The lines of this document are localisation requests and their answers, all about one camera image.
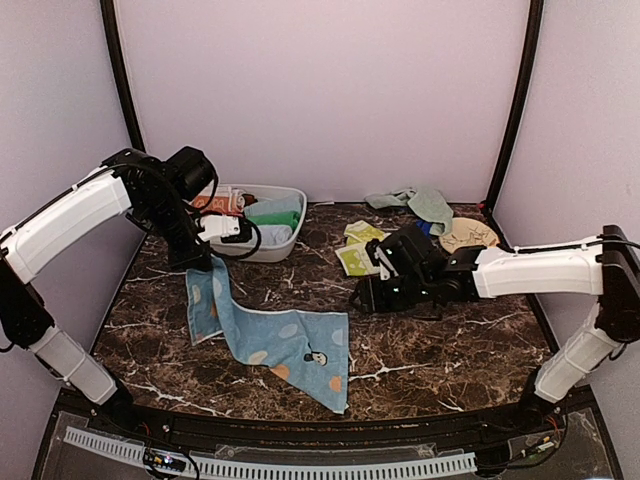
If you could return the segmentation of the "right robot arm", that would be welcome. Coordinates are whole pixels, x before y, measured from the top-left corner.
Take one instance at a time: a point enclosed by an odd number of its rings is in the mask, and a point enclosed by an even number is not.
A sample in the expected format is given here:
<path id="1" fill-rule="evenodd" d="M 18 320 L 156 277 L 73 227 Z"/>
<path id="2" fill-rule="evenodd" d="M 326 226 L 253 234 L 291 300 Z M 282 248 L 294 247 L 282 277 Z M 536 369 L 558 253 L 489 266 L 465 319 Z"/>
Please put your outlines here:
<path id="1" fill-rule="evenodd" d="M 510 424 L 534 432 L 549 410 L 616 349 L 639 339 L 638 245 L 620 227 L 598 236 L 535 247 L 463 246 L 444 255 L 416 225 L 366 254 L 380 272 L 361 279 L 350 297 L 364 314 L 407 311 L 420 303 L 446 306 L 501 296 L 576 293 L 596 301 L 583 325 L 527 380 Z"/>

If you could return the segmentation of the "orange bunny towel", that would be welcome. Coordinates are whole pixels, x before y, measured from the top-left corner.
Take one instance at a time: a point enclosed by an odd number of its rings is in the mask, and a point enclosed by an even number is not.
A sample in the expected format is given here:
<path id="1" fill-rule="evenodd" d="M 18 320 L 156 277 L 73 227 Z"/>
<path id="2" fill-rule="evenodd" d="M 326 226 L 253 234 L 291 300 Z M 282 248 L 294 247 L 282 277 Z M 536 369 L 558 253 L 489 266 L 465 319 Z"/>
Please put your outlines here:
<path id="1" fill-rule="evenodd" d="M 246 206 L 246 191 L 238 187 L 222 185 L 212 193 L 213 186 L 203 189 L 191 205 L 200 211 L 216 212 L 224 215 L 242 215 Z"/>

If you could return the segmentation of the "blue polka dot towel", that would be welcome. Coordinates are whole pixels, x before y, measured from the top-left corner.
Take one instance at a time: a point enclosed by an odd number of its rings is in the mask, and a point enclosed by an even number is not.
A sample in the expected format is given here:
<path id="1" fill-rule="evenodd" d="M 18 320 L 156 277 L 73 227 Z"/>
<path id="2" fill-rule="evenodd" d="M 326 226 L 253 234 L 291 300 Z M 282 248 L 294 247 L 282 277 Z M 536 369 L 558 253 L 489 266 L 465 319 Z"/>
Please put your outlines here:
<path id="1" fill-rule="evenodd" d="M 245 308 L 232 298 L 225 263 L 186 271 L 191 343 L 224 336 L 233 358 L 264 366 L 336 414 L 347 409 L 349 317 L 342 312 Z"/>

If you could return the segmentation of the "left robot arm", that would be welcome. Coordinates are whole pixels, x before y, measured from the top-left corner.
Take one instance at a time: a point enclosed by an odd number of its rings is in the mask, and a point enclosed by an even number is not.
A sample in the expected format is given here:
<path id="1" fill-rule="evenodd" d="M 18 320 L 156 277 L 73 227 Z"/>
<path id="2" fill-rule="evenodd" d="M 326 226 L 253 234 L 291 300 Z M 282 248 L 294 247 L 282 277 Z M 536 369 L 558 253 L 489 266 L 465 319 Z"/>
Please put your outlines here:
<path id="1" fill-rule="evenodd" d="M 170 269 L 210 269 L 209 248 L 188 204 L 217 180 L 196 148 L 183 147 L 166 161 L 124 149 L 1 234 L 1 328 L 10 346 L 31 352 L 103 407 L 103 421 L 120 436 L 140 429 L 140 412 L 124 400 L 115 377 L 56 325 L 32 283 L 61 254 L 121 216 L 164 239 Z"/>

